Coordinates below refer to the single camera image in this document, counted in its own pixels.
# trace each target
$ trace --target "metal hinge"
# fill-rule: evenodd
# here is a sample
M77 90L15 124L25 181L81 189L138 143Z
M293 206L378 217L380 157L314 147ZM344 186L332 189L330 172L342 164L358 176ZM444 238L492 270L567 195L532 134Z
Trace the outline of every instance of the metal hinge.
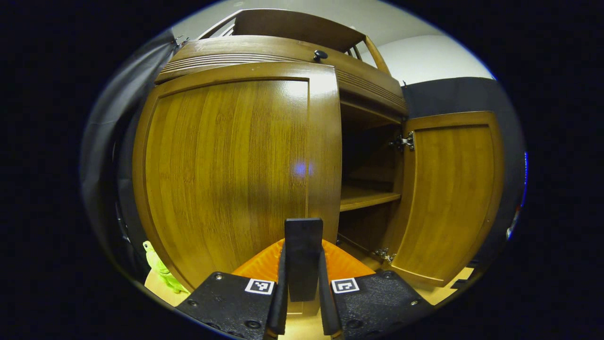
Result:
M410 131L407 134L407 138L403 138L403 135L399 134L398 136L396 136L396 139L394 139L394 141L388 143L388 145L396 146L396 148L400 152L403 152L405 150L405 145L409 146L410 151L415 150L415 144L413 143L413 131Z
M373 253L385 259L388 264L392 264L392 260L394 260L394 257L396 256L396 254L388 255L388 248L376 249L373 251Z

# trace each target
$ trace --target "cabinet door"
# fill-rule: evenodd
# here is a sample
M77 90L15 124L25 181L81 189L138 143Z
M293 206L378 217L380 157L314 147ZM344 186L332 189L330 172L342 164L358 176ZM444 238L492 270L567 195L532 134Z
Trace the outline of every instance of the cabinet door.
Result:
M141 222L189 290L284 237L286 218L320 217L335 242L341 122L333 67L267 62L156 87L133 152Z
M503 188L503 147L492 112L407 121L402 195L385 243L396 253L383 268L409 282L444 287L489 233Z

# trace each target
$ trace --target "cabinet knob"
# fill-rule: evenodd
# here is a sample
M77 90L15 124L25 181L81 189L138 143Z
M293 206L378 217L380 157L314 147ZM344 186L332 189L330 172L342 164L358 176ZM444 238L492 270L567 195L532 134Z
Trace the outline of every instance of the cabinet knob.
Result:
M314 61L318 61L320 62L321 59L327 59L327 53L321 51L321 50L317 50L315 51L315 57L313 57Z

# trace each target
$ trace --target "gray fabric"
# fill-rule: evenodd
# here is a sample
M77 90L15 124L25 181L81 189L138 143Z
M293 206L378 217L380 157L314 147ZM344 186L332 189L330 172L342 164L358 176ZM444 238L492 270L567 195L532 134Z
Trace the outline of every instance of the gray fabric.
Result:
M146 250L143 242L147 241L147 235L138 216L137 205L134 199L134 186L132 184L132 152L134 149L134 137L137 132L138 120L141 116L138 110L126 130L117 159L117 186L120 197L120 208L122 219L126 225L127 235L136 251L137 258L146 266Z
M167 30L134 52L99 95L82 139L80 185L92 230L109 259L129 275L140 276L141 268L123 233L126 226L118 224L116 146L132 116L142 108L157 74L178 48L172 31Z

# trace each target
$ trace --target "green toy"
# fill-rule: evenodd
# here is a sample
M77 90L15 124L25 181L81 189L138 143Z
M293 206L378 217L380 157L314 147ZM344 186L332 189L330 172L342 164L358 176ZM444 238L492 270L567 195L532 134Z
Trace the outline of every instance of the green toy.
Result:
M159 256L151 245L151 242L145 241L143 242L143 246L147 251L147 262L149 263L151 270L154 270L159 274L161 281L163 281L175 293L179 293L180 291L189 293L189 291L185 289L180 282L178 282L174 275L172 275L168 268L166 268L165 264L159 259Z

